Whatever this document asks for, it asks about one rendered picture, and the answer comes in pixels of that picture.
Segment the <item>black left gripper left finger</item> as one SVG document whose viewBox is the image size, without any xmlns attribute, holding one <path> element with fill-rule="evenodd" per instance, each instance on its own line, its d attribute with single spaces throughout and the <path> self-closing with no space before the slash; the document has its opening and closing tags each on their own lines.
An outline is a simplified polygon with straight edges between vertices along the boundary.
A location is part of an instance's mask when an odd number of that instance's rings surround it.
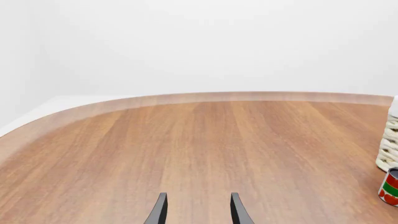
<svg viewBox="0 0 398 224">
<path fill-rule="evenodd" d="M 167 210 L 167 194 L 162 192 L 159 194 L 159 197 L 144 224 L 165 224 L 167 219 Z"/>
</svg>

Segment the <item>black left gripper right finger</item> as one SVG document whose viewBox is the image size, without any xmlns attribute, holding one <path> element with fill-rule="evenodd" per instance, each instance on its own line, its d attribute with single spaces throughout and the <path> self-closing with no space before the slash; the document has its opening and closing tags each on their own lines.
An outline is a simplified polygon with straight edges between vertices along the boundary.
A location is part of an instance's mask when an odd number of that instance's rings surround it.
<svg viewBox="0 0 398 224">
<path fill-rule="evenodd" d="M 236 192 L 231 193 L 230 210 L 233 224 L 254 224 Z"/>
</svg>

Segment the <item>red and green tin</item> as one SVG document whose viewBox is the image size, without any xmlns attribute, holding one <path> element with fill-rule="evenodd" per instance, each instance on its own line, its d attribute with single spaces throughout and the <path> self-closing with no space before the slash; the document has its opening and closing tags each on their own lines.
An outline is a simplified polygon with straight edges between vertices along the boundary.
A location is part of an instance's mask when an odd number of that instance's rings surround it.
<svg viewBox="0 0 398 224">
<path fill-rule="evenodd" d="M 398 167 L 392 167 L 387 171 L 378 196 L 385 203 L 398 207 Z"/>
</svg>

